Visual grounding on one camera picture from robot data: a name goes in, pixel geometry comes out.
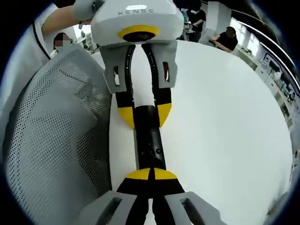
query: white table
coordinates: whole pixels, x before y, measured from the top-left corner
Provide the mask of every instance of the white table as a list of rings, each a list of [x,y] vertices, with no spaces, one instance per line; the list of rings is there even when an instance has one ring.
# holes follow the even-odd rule
[[[104,67],[99,53],[93,57]],[[179,41],[176,62],[172,109],[161,128],[167,169],[228,225],[261,225],[272,200],[288,190],[293,162],[276,100],[245,62],[216,48]],[[153,103],[140,47],[131,69],[136,104]],[[113,190],[136,169],[133,131],[118,115],[114,96],[110,165]],[[155,224],[151,212],[145,224]]]

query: man sitting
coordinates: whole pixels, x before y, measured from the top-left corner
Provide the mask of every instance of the man sitting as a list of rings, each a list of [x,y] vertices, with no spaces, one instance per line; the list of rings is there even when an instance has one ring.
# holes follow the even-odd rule
[[[216,47],[230,53],[238,44],[236,31],[233,27],[227,27],[226,32],[215,36],[210,42],[213,43]]]

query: black shirt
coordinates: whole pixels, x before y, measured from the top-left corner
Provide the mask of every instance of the black shirt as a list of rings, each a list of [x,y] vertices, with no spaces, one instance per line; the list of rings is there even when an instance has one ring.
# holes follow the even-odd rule
[[[234,50],[236,45],[238,44],[238,40],[236,37],[230,38],[226,35],[225,32],[220,34],[220,37],[217,39],[217,42],[219,42],[224,47],[229,48],[230,50]]]
[[[187,11],[187,15],[191,23],[198,22],[199,20],[206,21],[206,14],[202,9],[200,9],[197,14],[194,14],[191,12],[191,10],[189,10]],[[192,30],[198,32],[202,32],[202,29],[203,29],[203,23],[199,24],[197,27],[194,26],[192,28]]]

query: white lab coat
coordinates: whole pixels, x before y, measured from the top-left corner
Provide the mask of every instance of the white lab coat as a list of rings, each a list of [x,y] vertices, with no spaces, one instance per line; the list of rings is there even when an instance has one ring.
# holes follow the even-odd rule
[[[54,4],[51,4],[35,20],[38,39],[44,49],[48,52],[48,55],[53,51],[54,37],[62,31],[43,36],[41,28],[48,16],[56,9],[57,7]],[[25,31],[12,52],[0,86],[0,161],[2,160],[2,144],[9,120],[9,114],[24,87],[47,61],[48,58],[38,46],[31,25]]]

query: yellow ring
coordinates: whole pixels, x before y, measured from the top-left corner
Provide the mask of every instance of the yellow ring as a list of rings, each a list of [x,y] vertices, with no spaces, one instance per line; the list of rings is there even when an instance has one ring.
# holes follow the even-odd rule
[[[123,37],[127,34],[134,33],[134,32],[139,32],[139,31],[144,31],[144,32],[150,32],[154,34],[155,36],[159,34],[159,28],[157,27],[152,27],[148,25],[137,25],[137,26],[132,26],[132,27],[127,27],[123,29],[122,31],[118,32],[119,38],[123,39]]]

